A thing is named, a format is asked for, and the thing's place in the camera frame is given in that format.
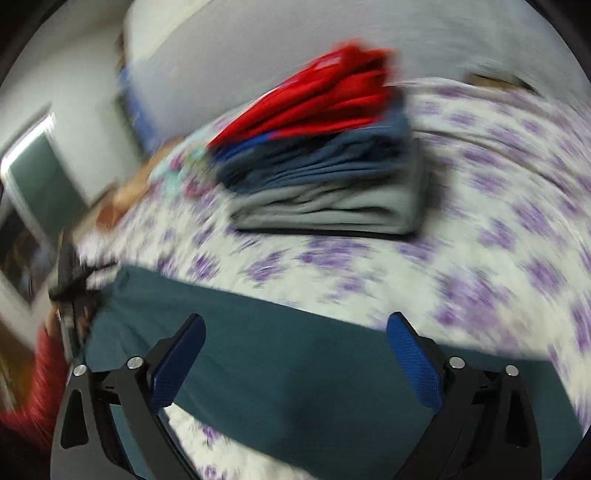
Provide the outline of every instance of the red sleeve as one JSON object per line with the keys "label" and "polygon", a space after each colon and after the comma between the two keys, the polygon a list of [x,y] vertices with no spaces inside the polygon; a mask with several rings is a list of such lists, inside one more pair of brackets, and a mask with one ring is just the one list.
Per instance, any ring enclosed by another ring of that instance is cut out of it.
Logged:
{"label": "red sleeve", "polygon": [[68,366],[63,347],[39,330],[31,391],[27,404],[18,411],[0,414],[0,423],[14,430],[43,453],[51,453],[57,413],[66,388]]}

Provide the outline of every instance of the metal screw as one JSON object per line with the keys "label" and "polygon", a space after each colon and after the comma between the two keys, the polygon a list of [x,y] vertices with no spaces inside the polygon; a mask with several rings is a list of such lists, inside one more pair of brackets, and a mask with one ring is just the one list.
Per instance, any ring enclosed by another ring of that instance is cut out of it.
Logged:
{"label": "metal screw", "polygon": [[86,373],[86,365],[78,365],[75,369],[74,369],[74,376],[75,377],[81,377],[82,375],[84,375]]}
{"label": "metal screw", "polygon": [[519,375],[519,370],[517,370],[517,367],[515,365],[507,365],[505,367],[505,372],[507,372],[507,375],[509,375],[510,377],[516,377],[517,375]]}
{"label": "metal screw", "polygon": [[449,359],[449,364],[452,368],[464,368],[466,366],[466,362],[458,356],[451,357]]}
{"label": "metal screw", "polygon": [[135,370],[136,368],[141,367],[144,364],[144,359],[140,356],[133,356],[129,360],[127,360],[127,368],[131,370]]}

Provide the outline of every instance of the folded clothing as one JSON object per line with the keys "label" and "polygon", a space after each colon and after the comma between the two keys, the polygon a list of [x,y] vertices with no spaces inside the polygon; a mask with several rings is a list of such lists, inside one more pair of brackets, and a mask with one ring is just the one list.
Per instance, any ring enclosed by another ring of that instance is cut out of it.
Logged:
{"label": "folded clothing", "polygon": [[210,149],[268,132],[282,138],[369,125],[390,97],[384,86],[388,55],[350,43],[316,59],[229,124]]}
{"label": "folded clothing", "polygon": [[402,98],[368,127],[336,135],[266,141],[255,137],[222,150],[216,157],[216,180],[229,190],[261,190],[384,176],[405,161],[410,126]]}
{"label": "folded clothing", "polygon": [[412,233],[424,219],[429,163],[415,138],[407,160],[395,163],[386,177],[236,195],[230,201],[231,222],[241,230]]}
{"label": "folded clothing", "polygon": [[169,198],[195,198],[211,191],[215,184],[207,144],[252,103],[224,113],[182,141],[177,137],[174,148],[169,149],[151,170],[149,186],[159,195]]}

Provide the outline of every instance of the teal towel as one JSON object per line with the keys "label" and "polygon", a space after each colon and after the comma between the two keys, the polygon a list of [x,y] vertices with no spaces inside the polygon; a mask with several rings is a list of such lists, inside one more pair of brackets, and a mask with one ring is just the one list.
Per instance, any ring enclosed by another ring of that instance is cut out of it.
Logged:
{"label": "teal towel", "polygon": [[[431,419],[384,332],[136,267],[123,267],[104,298],[86,347],[93,371],[145,355],[198,313],[207,339],[175,403],[228,437],[322,480],[391,480]],[[552,364],[443,349],[474,367],[519,368],[534,408],[544,476],[553,476],[582,430]],[[128,454],[137,465],[137,453]]]}

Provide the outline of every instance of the white wall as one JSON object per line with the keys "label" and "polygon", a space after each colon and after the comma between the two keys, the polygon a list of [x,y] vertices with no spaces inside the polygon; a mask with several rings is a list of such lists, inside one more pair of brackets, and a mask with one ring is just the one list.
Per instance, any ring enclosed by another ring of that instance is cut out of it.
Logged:
{"label": "white wall", "polygon": [[[139,166],[112,104],[115,41],[130,3],[70,0],[41,26],[0,87],[0,146],[51,103],[56,153],[88,203]],[[48,308],[46,293],[29,309],[0,276],[0,317],[28,346]]]}
{"label": "white wall", "polygon": [[127,61],[150,58],[180,24],[212,0],[140,0],[129,9],[126,22],[141,25],[126,38]]}

